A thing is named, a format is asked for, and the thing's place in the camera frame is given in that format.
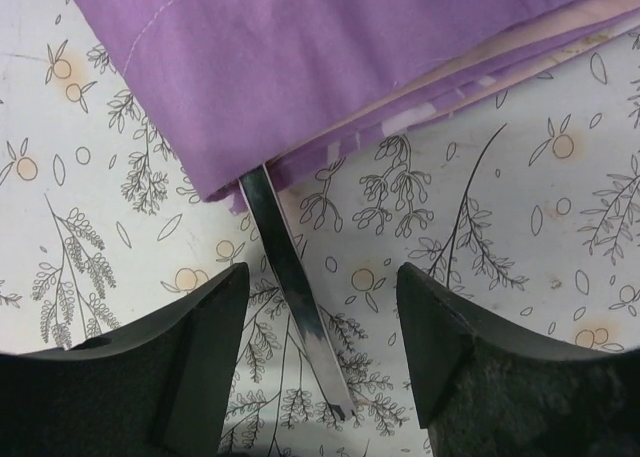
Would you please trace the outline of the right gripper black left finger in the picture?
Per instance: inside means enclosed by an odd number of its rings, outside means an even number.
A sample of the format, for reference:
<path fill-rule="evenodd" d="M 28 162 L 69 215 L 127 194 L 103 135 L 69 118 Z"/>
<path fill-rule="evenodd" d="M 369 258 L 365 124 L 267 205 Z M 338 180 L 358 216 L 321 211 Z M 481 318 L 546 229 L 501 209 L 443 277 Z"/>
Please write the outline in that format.
<path fill-rule="evenodd" d="M 249 299 L 235 264 L 71 349 L 1 358 L 5 456 L 214 456 Z"/>

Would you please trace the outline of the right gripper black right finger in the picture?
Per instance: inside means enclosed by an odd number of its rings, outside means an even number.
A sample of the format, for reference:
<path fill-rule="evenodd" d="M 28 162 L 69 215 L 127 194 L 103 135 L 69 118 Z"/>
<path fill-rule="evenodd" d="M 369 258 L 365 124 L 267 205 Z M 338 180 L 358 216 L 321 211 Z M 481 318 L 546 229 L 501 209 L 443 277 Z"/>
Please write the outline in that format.
<path fill-rule="evenodd" d="M 635 456 L 639 353 L 521 327 L 406 263 L 396 300 L 419 425 L 436 456 Z"/>

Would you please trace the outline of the claw hammer black handle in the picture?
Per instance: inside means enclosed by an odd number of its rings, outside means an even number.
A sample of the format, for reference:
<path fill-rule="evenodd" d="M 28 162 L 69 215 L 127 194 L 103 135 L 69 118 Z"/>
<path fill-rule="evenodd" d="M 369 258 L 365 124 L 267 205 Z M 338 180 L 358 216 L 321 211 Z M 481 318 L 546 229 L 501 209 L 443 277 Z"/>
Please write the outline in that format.
<path fill-rule="evenodd" d="M 239 187 L 327 406 L 337 420 L 349 420 L 356 406 L 268 170 L 261 165 L 245 173 Z"/>

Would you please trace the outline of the purple cloth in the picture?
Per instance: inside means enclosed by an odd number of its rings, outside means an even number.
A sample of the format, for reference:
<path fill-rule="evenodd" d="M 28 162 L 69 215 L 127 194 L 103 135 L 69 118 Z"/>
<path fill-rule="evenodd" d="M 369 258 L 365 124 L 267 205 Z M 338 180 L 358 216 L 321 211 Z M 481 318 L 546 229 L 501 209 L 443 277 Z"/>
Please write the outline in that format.
<path fill-rule="evenodd" d="M 527 79 L 639 0 L 73 0 L 200 198 L 277 189 Z"/>

